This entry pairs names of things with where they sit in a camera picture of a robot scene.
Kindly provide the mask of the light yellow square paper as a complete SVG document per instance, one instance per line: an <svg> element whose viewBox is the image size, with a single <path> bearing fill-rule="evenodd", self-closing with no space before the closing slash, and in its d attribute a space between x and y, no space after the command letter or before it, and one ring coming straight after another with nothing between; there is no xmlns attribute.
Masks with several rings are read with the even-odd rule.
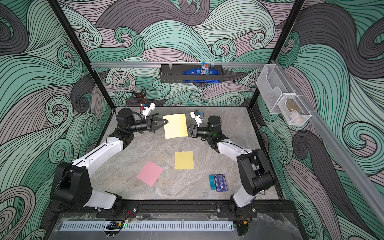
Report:
<svg viewBox="0 0 384 240"><path fill-rule="evenodd" d="M167 115L163 116L163 119L168 120L168 123L164 125L166 139L188 136L185 114Z"/></svg>

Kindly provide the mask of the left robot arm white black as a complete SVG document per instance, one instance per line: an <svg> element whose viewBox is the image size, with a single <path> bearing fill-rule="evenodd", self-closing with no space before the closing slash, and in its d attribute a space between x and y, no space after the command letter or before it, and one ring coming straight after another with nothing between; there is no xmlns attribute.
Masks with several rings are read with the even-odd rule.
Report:
<svg viewBox="0 0 384 240"><path fill-rule="evenodd" d="M94 190L91 175L111 157L127 148L133 141L135 133L145 131L154 133L169 122L158 115L141 116L136 120L136 115L137 113L130 108L121 109L116 115L117 127L105 142L71 163L64 162L56 167L50 194L51 201L74 209L115 208L119 201L118 195Z"/></svg>

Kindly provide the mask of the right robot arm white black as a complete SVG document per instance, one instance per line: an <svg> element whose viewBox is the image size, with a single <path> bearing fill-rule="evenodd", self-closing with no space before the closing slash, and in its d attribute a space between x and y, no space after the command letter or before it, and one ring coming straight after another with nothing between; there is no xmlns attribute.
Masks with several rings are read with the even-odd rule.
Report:
<svg viewBox="0 0 384 240"><path fill-rule="evenodd" d="M196 124L187 127L188 137L206 141L212 150L229 157L238 166L242 185L230 197L230 213L235 217L250 213L252 202L275 185L276 177L266 154L260 149L246 149L232 142L223 134L219 116L210 116L203 127L202 113L194 111L190 115Z"/></svg>

